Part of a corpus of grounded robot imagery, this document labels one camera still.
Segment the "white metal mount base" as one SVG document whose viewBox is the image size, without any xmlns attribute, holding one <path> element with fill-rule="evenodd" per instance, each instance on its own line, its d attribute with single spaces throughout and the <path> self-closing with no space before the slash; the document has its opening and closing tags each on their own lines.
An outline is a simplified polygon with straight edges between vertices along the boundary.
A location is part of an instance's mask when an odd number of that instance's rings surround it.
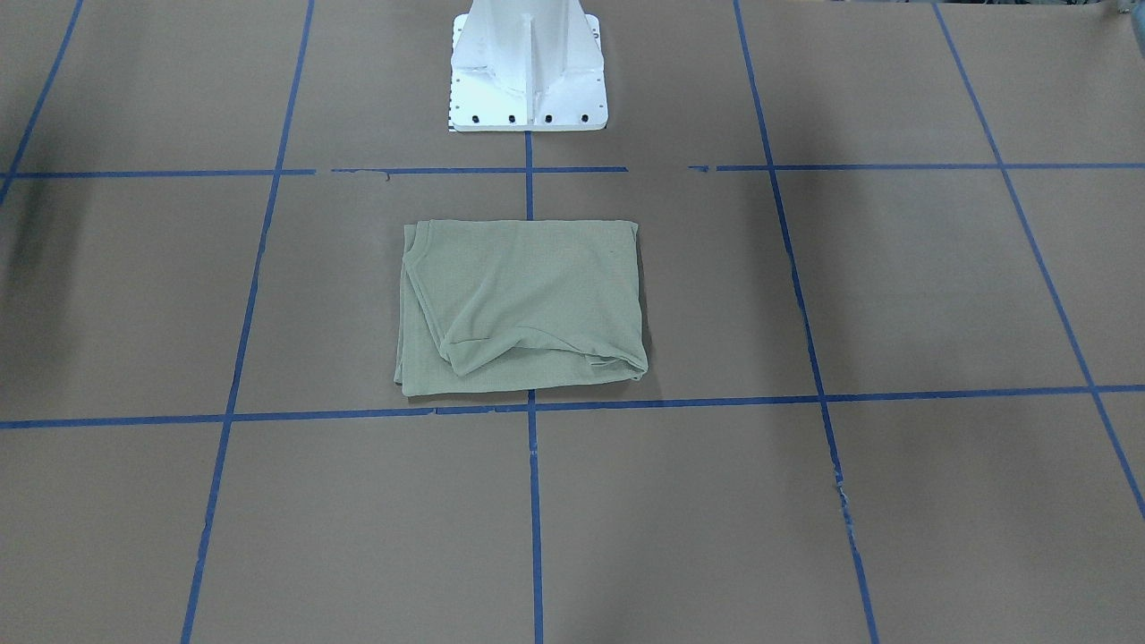
<svg viewBox="0 0 1145 644">
<path fill-rule="evenodd" d="M 606 128 L 601 24 L 581 1 L 474 1 L 451 37 L 450 131 Z"/>
</svg>

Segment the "green long-sleeve shirt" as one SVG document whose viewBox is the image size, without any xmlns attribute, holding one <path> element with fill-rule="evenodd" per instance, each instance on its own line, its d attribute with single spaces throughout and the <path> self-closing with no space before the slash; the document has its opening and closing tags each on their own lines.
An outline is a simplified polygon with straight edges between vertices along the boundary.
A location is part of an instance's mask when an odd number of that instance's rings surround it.
<svg viewBox="0 0 1145 644">
<path fill-rule="evenodd" d="M 425 220 L 403 228 L 394 380 L 409 398 L 638 382 L 639 227 Z"/>
</svg>

